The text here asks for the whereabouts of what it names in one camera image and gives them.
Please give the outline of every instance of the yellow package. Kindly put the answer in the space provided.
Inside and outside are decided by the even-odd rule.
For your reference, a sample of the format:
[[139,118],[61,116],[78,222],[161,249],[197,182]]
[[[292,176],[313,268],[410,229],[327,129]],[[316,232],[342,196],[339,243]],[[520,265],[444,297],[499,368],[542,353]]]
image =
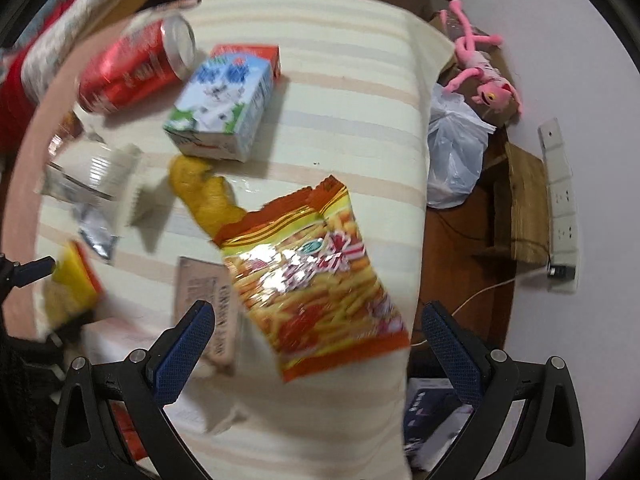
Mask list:
[[215,242],[285,381],[409,346],[334,177],[248,213]]
[[82,246],[70,240],[44,283],[45,312],[52,329],[93,308],[102,296],[102,285],[89,266]]

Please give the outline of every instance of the pink toy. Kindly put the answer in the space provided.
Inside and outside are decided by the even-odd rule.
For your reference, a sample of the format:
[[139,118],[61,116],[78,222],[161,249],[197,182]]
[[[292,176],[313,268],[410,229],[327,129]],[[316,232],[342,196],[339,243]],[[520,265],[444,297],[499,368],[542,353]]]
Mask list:
[[[444,87],[445,92],[455,92],[467,79],[477,77],[482,84],[478,86],[478,95],[471,98],[473,102],[476,104],[484,103],[492,110],[500,111],[509,104],[511,97],[513,97],[518,104],[518,112],[522,113],[522,102],[516,89],[491,66],[481,52],[476,50],[476,41],[500,46],[502,37],[497,34],[475,36],[471,29],[471,23],[462,12],[460,0],[452,0],[449,3],[449,9],[456,15],[465,32],[464,36],[456,40],[456,57],[464,70],[449,81],[449,84]],[[446,24],[446,10],[440,12],[440,19]]]

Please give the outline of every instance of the wooden floor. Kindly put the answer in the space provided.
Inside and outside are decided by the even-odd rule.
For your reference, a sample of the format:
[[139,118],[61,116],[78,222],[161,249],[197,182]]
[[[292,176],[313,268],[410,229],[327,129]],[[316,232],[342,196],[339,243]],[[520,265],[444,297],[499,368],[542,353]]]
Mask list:
[[[147,6],[171,0],[150,0]],[[382,0],[421,15],[427,0]],[[498,137],[492,149],[498,145]],[[443,218],[458,231],[472,237],[490,235],[489,218],[491,200],[481,189],[476,189],[459,208],[445,211]],[[453,311],[477,290],[513,276],[514,267],[509,262],[496,263],[478,260],[472,253],[482,242],[469,240],[444,225],[437,214],[429,210],[424,229],[422,255],[422,280],[420,299],[440,300]],[[472,329],[483,339],[496,346],[504,342],[511,311],[513,287],[504,286],[481,294],[460,311],[460,323]],[[419,331],[419,316],[416,328]],[[414,331],[414,341],[422,336]]]

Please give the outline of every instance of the white plastic bag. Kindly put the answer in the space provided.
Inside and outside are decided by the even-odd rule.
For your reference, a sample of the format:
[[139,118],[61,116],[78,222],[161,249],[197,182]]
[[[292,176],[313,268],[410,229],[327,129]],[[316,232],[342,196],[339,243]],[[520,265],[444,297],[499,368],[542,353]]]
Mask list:
[[446,209],[462,204],[482,171],[482,154],[495,126],[485,123],[457,93],[436,83],[427,133],[427,204]]

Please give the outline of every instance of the cable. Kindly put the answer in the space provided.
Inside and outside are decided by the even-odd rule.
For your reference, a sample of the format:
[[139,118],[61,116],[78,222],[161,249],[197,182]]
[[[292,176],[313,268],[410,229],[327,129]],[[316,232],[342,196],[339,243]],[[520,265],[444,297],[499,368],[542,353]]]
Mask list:
[[[462,304],[452,312],[451,317],[454,317],[462,307],[464,307],[469,301],[471,301],[473,298],[475,298],[476,296],[478,296],[479,294],[482,294],[483,292],[486,292],[488,290],[492,290],[492,288],[498,288],[499,286],[503,286],[503,285],[507,285],[508,283],[513,283],[515,282],[518,278],[522,278],[524,276],[531,276],[532,274],[538,274],[540,272],[540,269],[534,269],[534,270],[530,270],[529,272],[523,272],[521,274],[517,274],[516,276],[514,276],[513,278],[509,279],[509,280],[504,280],[503,282],[500,283],[495,283],[495,285],[489,285],[486,286],[485,288],[482,288],[481,290],[478,290],[476,293],[472,294],[471,296],[469,296],[468,298],[466,298],[465,301],[462,302]],[[412,346],[420,346],[423,345],[427,342],[426,339],[424,339],[423,341],[420,341],[419,343],[413,343]]]
[[[453,225],[451,225],[447,221],[446,218],[444,218],[444,216],[441,215],[441,213],[439,211],[434,210],[434,213],[440,219],[440,221],[444,223],[444,225],[446,225],[449,229],[451,229],[453,232],[455,232],[459,236],[462,236],[463,238],[466,238],[468,240],[475,240],[477,242],[486,241],[485,238],[479,238],[479,237],[475,237],[475,236],[470,236],[470,235],[464,234],[463,232],[458,231],[455,227],[453,227]],[[547,245],[545,245],[543,243],[540,243],[540,242],[537,242],[535,240],[527,240],[526,238],[512,238],[511,242],[522,242],[522,243],[531,244],[531,245],[535,245],[537,247],[542,248],[546,253],[546,266],[545,267],[548,267],[549,264],[551,263],[551,252],[549,251]],[[499,286],[503,286],[503,285],[507,285],[509,283],[513,283],[520,277],[530,276],[532,274],[537,274],[538,272],[540,272],[540,269],[534,269],[534,270],[530,270],[529,272],[523,272],[522,274],[517,274],[513,278],[510,278],[508,280],[504,280],[503,282],[500,282],[500,283],[495,283],[494,285],[486,286],[485,288],[482,288],[481,290],[478,290],[477,292],[472,294],[469,298],[467,298],[465,301],[463,301],[463,303],[456,310],[453,311],[453,313],[451,314],[451,317],[455,316],[460,311],[460,309],[462,309],[462,307],[464,307],[467,303],[469,303],[469,301],[471,301],[473,298],[475,298],[479,294],[482,294],[483,292],[486,292],[488,290],[492,290],[492,288],[498,288]],[[412,347],[413,346],[423,345],[426,342],[427,342],[427,340],[425,339],[423,341],[420,341],[419,343],[413,343]]]
[[[449,223],[449,221],[447,221],[446,218],[444,218],[444,216],[441,215],[441,213],[439,213],[438,211],[434,211],[434,213],[440,219],[440,221],[444,223],[444,225],[446,225],[449,229],[451,229],[457,235],[462,236],[463,238],[466,238],[467,240],[475,240],[476,242],[484,242],[484,241],[486,241],[485,238],[479,238],[479,237],[475,237],[475,236],[470,236],[470,235],[464,234],[463,232],[458,231],[455,227],[453,227],[453,225],[451,225]],[[551,260],[551,254],[549,253],[549,249],[548,249],[546,244],[543,244],[541,242],[537,242],[535,240],[528,240],[527,238],[511,238],[510,241],[511,242],[521,242],[521,243],[524,243],[524,244],[531,244],[531,245],[540,247],[545,251],[548,260]]]

